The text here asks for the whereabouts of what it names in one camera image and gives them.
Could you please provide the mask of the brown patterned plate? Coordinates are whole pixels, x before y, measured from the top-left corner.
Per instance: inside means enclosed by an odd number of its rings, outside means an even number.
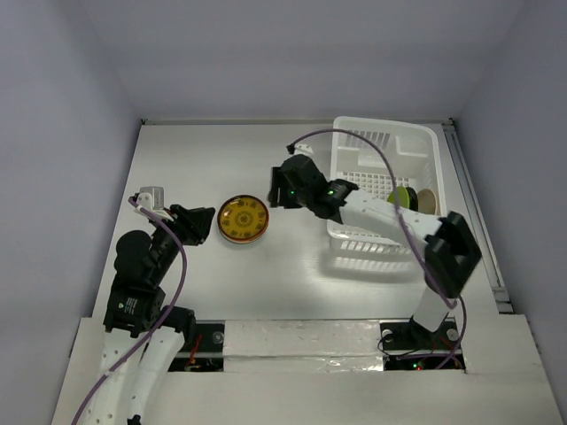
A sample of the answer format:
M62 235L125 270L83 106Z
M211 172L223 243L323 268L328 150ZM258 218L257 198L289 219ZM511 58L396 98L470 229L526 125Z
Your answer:
M268 229L268 207L252 195L237 195L221 205L216 223L221 236L229 242L253 243Z

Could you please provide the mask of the lime green plate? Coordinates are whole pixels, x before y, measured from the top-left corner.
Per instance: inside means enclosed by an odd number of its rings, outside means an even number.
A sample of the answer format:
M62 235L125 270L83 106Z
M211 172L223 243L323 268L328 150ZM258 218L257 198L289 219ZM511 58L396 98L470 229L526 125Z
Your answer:
M396 189L390 193L386 201L390 204L398 203L402 208L409 208L411 205L411 196L406 187L397 186Z

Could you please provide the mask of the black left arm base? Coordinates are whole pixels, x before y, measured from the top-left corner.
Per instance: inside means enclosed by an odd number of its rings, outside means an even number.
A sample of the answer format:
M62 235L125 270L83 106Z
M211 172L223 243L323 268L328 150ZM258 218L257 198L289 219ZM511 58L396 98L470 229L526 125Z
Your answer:
M225 322L198 321L197 334L191 345L176 354L168 371L206 373L224 369Z

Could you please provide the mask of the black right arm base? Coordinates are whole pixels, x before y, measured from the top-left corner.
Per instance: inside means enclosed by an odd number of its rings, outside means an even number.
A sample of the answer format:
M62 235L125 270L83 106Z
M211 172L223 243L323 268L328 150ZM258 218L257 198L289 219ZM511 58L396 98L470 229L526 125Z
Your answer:
M380 332L377 347L387 355L450 351L460 336L453 318L433 332L410 320L386 320L380 322Z

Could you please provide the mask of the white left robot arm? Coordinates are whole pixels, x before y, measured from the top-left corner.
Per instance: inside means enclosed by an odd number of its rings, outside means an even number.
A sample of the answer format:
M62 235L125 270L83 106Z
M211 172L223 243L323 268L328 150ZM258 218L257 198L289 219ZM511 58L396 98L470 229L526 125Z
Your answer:
M116 243L99 377L74 424L145 424L175 355L198 341L195 313L176 302L188 272L185 249L206 241L215 210L157 208L143 198L138 193L129 202L155 230L129 231ZM160 284L176 259L182 262L181 282L166 304Z

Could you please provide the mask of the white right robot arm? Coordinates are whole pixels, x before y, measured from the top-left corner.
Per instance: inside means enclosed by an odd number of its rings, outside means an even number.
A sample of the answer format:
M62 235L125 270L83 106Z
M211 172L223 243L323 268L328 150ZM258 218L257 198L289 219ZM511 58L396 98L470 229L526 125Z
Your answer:
M346 180L328 181L314 161L295 155L271 170L272 208L306 208L322 220L376 233L409 248L423 269L426 289L408 324L409 340L427 347L482 254L467 221L457 212L428 215L388 203Z

